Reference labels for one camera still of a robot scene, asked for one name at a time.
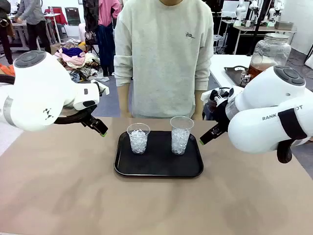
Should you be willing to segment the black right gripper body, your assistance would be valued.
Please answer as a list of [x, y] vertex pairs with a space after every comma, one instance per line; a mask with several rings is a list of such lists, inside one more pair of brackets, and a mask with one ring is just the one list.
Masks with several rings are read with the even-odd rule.
[[220, 95], [217, 90], [212, 92], [212, 98], [216, 102], [216, 109], [213, 118], [218, 123], [220, 131], [228, 132], [231, 119], [235, 116], [235, 95], [234, 89]]

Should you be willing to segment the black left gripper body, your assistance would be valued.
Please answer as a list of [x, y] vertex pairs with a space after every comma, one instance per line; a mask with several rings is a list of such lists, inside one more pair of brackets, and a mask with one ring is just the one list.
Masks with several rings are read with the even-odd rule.
[[86, 110], [85, 114], [86, 116], [83, 118], [83, 121], [81, 124], [84, 127], [95, 127], [98, 123], [98, 119], [96, 119], [92, 114], [92, 110], [88, 109]]

